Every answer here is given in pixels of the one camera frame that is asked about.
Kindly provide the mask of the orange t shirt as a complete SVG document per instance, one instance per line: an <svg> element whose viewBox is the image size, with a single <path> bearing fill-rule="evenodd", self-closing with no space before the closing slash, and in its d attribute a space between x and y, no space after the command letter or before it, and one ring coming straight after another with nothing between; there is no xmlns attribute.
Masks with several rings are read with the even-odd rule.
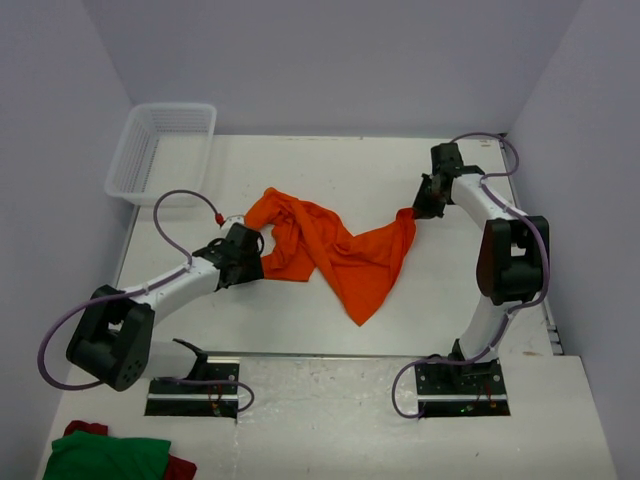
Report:
<svg viewBox="0 0 640 480"><path fill-rule="evenodd" d="M245 223L272 228L273 250L262 257L266 279L307 282L319 271L358 326L385 302L416 235L410 208L383 227L354 235L335 212L274 188L249 209Z"/></svg>

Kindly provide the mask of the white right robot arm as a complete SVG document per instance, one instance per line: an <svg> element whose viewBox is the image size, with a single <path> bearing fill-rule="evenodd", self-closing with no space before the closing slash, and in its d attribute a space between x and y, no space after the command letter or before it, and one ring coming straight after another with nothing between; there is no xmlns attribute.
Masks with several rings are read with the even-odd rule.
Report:
<svg viewBox="0 0 640 480"><path fill-rule="evenodd" d="M510 206L487 184L490 174L464 163L457 143L432 147L431 162L412 205L413 217L441 218L447 206L457 206L482 231L476 264L480 300L474 315L448 356L424 359L426 364L448 365L448 385L467 393L481 382L478 364L498 358L517 313L542 303L548 293L549 223Z"/></svg>

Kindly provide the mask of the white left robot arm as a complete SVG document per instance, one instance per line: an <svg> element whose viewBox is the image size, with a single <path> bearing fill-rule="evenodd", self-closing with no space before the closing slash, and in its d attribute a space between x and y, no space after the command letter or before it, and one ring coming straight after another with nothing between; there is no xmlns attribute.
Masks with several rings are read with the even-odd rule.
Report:
<svg viewBox="0 0 640 480"><path fill-rule="evenodd" d="M234 222L164 277L124 290L98 288L67 346L67 360L116 391L130 388L148 367L157 324L202 296L263 279L263 249L260 232Z"/></svg>

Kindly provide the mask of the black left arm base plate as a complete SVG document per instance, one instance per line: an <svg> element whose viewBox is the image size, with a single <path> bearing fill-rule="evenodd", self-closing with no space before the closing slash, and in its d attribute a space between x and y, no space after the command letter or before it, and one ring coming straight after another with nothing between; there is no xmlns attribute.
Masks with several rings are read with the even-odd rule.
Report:
<svg viewBox="0 0 640 480"><path fill-rule="evenodd" d="M187 376L196 385L152 380L144 415L236 419L239 410L238 360L197 360Z"/></svg>

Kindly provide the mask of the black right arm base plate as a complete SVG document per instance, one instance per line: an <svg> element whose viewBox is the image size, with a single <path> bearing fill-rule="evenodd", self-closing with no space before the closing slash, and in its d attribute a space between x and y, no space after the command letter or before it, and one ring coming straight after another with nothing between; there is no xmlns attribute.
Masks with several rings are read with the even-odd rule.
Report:
<svg viewBox="0 0 640 480"><path fill-rule="evenodd" d="M511 414L498 360L468 366L414 368L421 418L501 417Z"/></svg>

